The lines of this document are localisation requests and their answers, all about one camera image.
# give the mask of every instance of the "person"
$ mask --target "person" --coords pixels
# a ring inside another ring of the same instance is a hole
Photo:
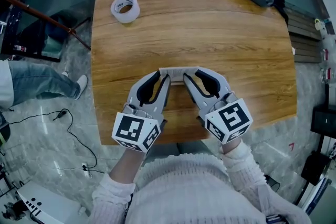
[[[33,98],[68,97],[77,100],[88,83],[85,75],[73,82],[66,72],[59,74],[50,66],[27,61],[0,61],[0,71],[2,109]]]
[[[281,223],[311,223],[266,184],[240,138],[220,152],[222,160],[201,141],[154,145],[142,164],[144,153],[126,149],[93,192],[88,222],[257,224],[280,215]]]

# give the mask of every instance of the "wooden table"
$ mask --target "wooden table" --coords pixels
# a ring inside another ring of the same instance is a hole
[[[159,67],[202,66],[219,72],[265,126],[296,115],[296,72],[285,21],[250,0],[138,0],[140,16],[123,25],[113,0],[96,0],[92,30],[94,103],[101,143],[111,138],[131,86]],[[168,123],[157,143],[208,137],[184,86],[172,86]]]

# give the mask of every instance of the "jeans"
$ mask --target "jeans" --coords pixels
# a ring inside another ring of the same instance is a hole
[[[213,155],[209,148],[202,141],[185,142],[168,145],[153,145],[147,152],[142,166],[150,163],[157,158],[166,158],[169,155],[179,156],[181,154],[199,154],[205,153]]]
[[[68,97],[75,99],[80,92],[78,83],[57,73],[50,66],[26,61],[9,61],[8,63],[13,80],[13,105],[33,98]]]

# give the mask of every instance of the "shoe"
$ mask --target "shoe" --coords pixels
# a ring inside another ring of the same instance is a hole
[[[80,78],[77,80],[77,83],[80,86],[80,92],[78,94],[78,96],[75,98],[75,100],[78,100],[82,94],[82,92],[84,92],[84,89],[86,87],[86,85],[88,84],[88,77],[85,75],[81,75]]]

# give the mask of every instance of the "tape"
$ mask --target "tape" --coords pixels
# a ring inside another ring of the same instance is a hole
[[[131,9],[125,13],[122,8],[131,6]],[[140,14],[140,7],[137,0],[114,0],[111,5],[112,15],[121,23],[127,24],[134,21]]]

